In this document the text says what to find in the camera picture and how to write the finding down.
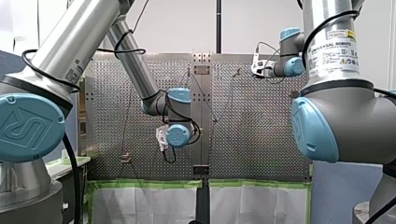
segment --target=white wall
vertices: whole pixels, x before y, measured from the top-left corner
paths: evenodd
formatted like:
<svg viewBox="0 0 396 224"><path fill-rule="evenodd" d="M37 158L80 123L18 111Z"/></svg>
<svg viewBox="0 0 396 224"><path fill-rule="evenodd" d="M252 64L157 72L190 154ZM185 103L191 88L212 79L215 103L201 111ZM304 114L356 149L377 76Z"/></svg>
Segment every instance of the white wall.
<svg viewBox="0 0 396 224"><path fill-rule="evenodd" d="M303 30L303 13L293 0L223 0L223 53L253 53L259 41L276 49L287 27ZM261 53L273 54L262 46Z"/></svg>
<svg viewBox="0 0 396 224"><path fill-rule="evenodd" d="M145 2L136 0L128 13L132 29ZM216 47L215 19L214 0L150 0L135 38L148 52L209 52Z"/></svg>
<svg viewBox="0 0 396 224"><path fill-rule="evenodd" d="M361 75L369 78L375 86L390 89L389 80L396 74L389 71L390 53L394 52L391 43L392 3L395 0L366 0L361 15L356 20L358 51Z"/></svg>
<svg viewBox="0 0 396 224"><path fill-rule="evenodd" d="M127 19L131 27L145 2L135 1ZM396 63L390 58L396 46L390 36L391 26L396 26L392 2L396 1L367 0L356 22L361 74L383 89L391 89L391 81L396 88L390 70ZM291 26L303 29L303 14L295 1L223 0L223 53L252 53L259 41L276 47L280 32ZM135 38L149 52L216 51L216 1L150 0ZM261 53L272 50L262 47Z"/></svg>

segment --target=green tape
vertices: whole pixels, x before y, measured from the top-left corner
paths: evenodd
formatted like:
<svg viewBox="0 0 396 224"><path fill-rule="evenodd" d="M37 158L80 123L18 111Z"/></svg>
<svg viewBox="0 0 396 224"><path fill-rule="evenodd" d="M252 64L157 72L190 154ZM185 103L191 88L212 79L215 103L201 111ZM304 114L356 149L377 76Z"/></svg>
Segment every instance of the green tape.
<svg viewBox="0 0 396 224"><path fill-rule="evenodd" d="M218 180L210 179L209 187L214 188L228 188L228 187L262 187L262 188L281 188L281 189L308 189L310 184L306 183L293 183L293 182L280 182L270 180L248 180L248 179L231 179L231 180Z"/></svg>
<svg viewBox="0 0 396 224"><path fill-rule="evenodd" d="M311 194L312 194L312 184L311 183L307 183L307 185L309 186L308 192L306 193L306 224L311 224Z"/></svg>

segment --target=end effector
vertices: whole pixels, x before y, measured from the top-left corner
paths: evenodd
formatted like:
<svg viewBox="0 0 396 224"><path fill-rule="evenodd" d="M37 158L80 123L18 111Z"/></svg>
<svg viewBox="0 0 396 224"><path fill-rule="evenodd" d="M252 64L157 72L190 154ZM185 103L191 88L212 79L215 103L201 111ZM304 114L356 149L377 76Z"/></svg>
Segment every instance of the end effector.
<svg viewBox="0 0 396 224"><path fill-rule="evenodd" d="M304 46L304 34L299 28L288 28L280 34L279 60L260 60L259 46L251 65L252 73L259 78L297 77L304 73L300 52Z"/></svg>

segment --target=perforated metal panel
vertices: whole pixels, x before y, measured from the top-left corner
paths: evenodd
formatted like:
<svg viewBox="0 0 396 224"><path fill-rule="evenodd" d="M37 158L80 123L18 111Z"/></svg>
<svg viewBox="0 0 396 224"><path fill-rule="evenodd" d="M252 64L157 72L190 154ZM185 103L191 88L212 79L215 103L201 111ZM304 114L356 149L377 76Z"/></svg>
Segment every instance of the perforated metal panel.
<svg viewBox="0 0 396 224"><path fill-rule="evenodd" d="M148 55L152 75L162 90L189 87L190 55ZM191 179L191 151L177 151L177 162L163 160L156 128L161 117L145 115L140 98L121 63L113 55L98 54L86 75L87 145L94 157L91 179L146 178ZM120 162L121 155L132 155L132 163ZM172 153L167 155L172 160Z"/></svg>
<svg viewBox="0 0 396 224"><path fill-rule="evenodd" d="M161 89L190 86L188 74L198 64L192 55L146 57ZM292 139L290 92L298 91L305 84L305 77L272 85L250 75L251 59L251 55L211 56L212 92L208 98L212 100L214 121L211 130L203 131L211 136L211 147L201 148L202 152L210 150L210 177L302 181L308 177L309 161ZM90 169L91 179L192 178L193 154L189 148L177 152L177 163L163 161L155 139L161 118L140 111L140 99L114 56L95 56L86 81L87 146L97 154ZM120 162L120 156L126 152L132 154L131 164Z"/></svg>
<svg viewBox="0 0 396 224"><path fill-rule="evenodd" d="M294 144L290 93L305 77L257 79L252 56L213 55L213 125L210 170L213 178L302 181L307 161Z"/></svg>

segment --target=wire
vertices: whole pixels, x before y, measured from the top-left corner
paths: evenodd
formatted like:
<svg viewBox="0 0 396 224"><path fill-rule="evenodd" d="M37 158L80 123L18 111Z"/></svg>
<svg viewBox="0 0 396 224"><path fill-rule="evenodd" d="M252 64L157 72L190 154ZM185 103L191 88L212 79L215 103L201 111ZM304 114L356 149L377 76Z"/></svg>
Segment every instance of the wire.
<svg viewBox="0 0 396 224"><path fill-rule="evenodd" d="M276 51L274 52L274 54L271 55L271 57L270 57L270 58L267 60L267 62L265 63L264 69L274 70L273 67L267 67L267 65L268 65L268 62L270 62L271 59L273 59L273 58L275 57L275 55L276 55L279 51L280 51L280 49L276 49ZM266 82L268 82L268 83L270 83L270 84L272 84L272 85L276 85L276 84L282 83L282 82L285 80L285 77L282 77L282 79L280 79L280 81L278 81L278 82L270 82L268 79L269 79L269 78L265 78Z"/></svg>
<svg viewBox="0 0 396 224"><path fill-rule="evenodd" d="M349 11L345 11L342 13L339 13L337 15L334 15L332 17L329 17L328 19L326 19L323 23L321 23L317 28L315 28L311 34L308 36L308 38L306 39L305 43L304 43L304 47L303 47L303 55L302 55L302 60L303 60L303 65L304 68L306 69L306 61L305 61L305 54L308 51L309 45L311 44L312 40L315 38L315 36L325 27L328 25L329 22L344 17L344 16L356 16L358 17L360 15L359 11L356 10L349 10Z"/></svg>
<svg viewBox="0 0 396 224"><path fill-rule="evenodd" d="M297 3L300 9L303 9L303 3L301 2L301 0L297 0Z"/></svg>
<svg viewBox="0 0 396 224"><path fill-rule="evenodd" d="M137 29L137 25L139 24L139 22L140 22L140 19L142 18L142 16L143 16L143 13L145 12L145 10L146 10L146 6L148 5L148 3L149 3L149 0L147 0L147 1L146 1L145 5L143 6L143 9L142 9L142 11L140 12L140 15L139 15L139 17L137 18L136 24L134 25L134 32L135 32L135 31L136 31L136 29Z"/></svg>
<svg viewBox="0 0 396 224"><path fill-rule="evenodd" d="M32 64L32 62L27 58L27 54L29 54L29 53L36 53L36 52L37 52L37 49L28 49L28 50L24 51L24 52L21 54L22 60L23 60L24 63L26 63L27 66L29 66L33 71L35 71L36 73L38 73L39 75L41 75L41 76L43 76L43 77L49 78L49 79L51 79L52 81L61 83L61 84L65 85L65 86L68 86L68 87L71 87L71 88L73 88L73 89L76 89L77 91L80 91L80 87L79 87L79 86L74 85L74 84L72 84L72 83L70 83L70 82L67 82L67 81L58 79L58 78L56 78L56 77L53 77L53 76L51 76L50 74L44 72L43 70L41 70L41 69L35 67L35 66Z"/></svg>
<svg viewBox="0 0 396 224"><path fill-rule="evenodd" d="M263 45L267 46L267 47L270 48L270 49L276 50L276 48L274 48L274 47L271 46L270 44L267 44L267 43L261 41L261 42L257 43L257 47L256 47L256 52L257 52L257 53L259 53L259 45L260 45L260 44L263 44Z"/></svg>
<svg viewBox="0 0 396 224"><path fill-rule="evenodd" d="M375 221L377 221L381 216L386 214L388 210L390 210L394 205L396 204L396 197L394 197L390 202L385 204L384 207L379 209L378 212L376 212L374 215L372 215L369 220L366 222L366 224L373 224Z"/></svg>
<svg viewBox="0 0 396 224"><path fill-rule="evenodd" d="M128 101L128 109L126 112L126 118L124 121L124 126L123 126L123 132L122 132L122 142L121 142L121 153L123 155L124 153L124 145L125 145L125 134L126 134L126 126L128 124L128 120L129 120L129 112L131 110L131 106L132 106L132 91L129 92L129 101Z"/></svg>
<svg viewBox="0 0 396 224"><path fill-rule="evenodd" d="M176 152L175 152L175 148L172 147L172 152L174 154L174 159L172 161L169 161L168 158L166 157L166 152L163 151L163 160L170 163L170 164L174 164L176 162Z"/></svg>
<svg viewBox="0 0 396 224"><path fill-rule="evenodd" d="M98 51L108 52L108 53L132 53L140 52L140 54L145 54L145 49L127 49L127 50L115 50L115 49L98 49Z"/></svg>
<svg viewBox="0 0 396 224"><path fill-rule="evenodd" d="M64 134L64 147L66 148L67 154L70 158L70 163L72 165L72 173L74 179L74 191L75 191L75 223L79 223L81 220L81 190L78 175L78 165L75 153L73 151L72 145L70 144L67 134Z"/></svg>
<svg viewBox="0 0 396 224"><path fill-rule="evenodd" d="M377 89L377 88L374 88L374 91L378 92L378 93L381 93L381 94L384 94L384 95L387 95L390 98L396 99L396 94L391 92L391 91L384 91L384 90L380 90L380 89Z"/></svg>

